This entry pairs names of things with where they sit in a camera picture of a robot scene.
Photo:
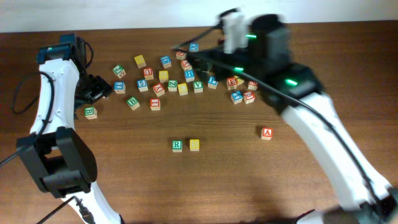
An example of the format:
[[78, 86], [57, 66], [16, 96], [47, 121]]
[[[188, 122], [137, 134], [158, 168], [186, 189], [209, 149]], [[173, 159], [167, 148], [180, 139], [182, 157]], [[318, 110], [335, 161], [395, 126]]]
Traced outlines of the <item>green R block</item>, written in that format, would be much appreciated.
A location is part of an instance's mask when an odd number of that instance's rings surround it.
[[172, 141], [172, 151], [173, 152], [182, 152], [183, 151], [182, 140], [173, 140]]

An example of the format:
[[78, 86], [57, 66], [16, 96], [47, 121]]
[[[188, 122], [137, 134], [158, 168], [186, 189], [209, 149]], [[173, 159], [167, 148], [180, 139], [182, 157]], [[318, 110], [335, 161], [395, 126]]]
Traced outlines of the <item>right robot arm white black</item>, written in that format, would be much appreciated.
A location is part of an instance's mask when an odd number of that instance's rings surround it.
[[315, 156], [338, 198], [335, 208], [277, 222], [389, 223], [397, 215], [397, 189], [359, 150], [312, 69], [292, 60], [288, 27], [275, 14], [247, 24], [235, 8], [220, 14], [216, 29], [222, 36], [212, 49], [187, 41], [188, 60], [203, 74], [212, 70], [217, 80], [234, 73], [256, 82], [265, 103]]

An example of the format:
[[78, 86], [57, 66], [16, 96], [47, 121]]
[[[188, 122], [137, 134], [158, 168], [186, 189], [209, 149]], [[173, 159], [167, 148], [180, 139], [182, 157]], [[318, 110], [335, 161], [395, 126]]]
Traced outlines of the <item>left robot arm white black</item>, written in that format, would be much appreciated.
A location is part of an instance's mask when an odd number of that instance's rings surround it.
[[123, 223], [97, 184], [93, 152], [75, 131], [75, 111], [84, 105], [92, 111], [91, 105], [113, 91], [101, 77], [87, 73], [89, 48], [75, 34], [61, 35], [59, 44], [40, 48], [37, 114], [16, 150], [39, 190], [62, 199], [85, 223]]

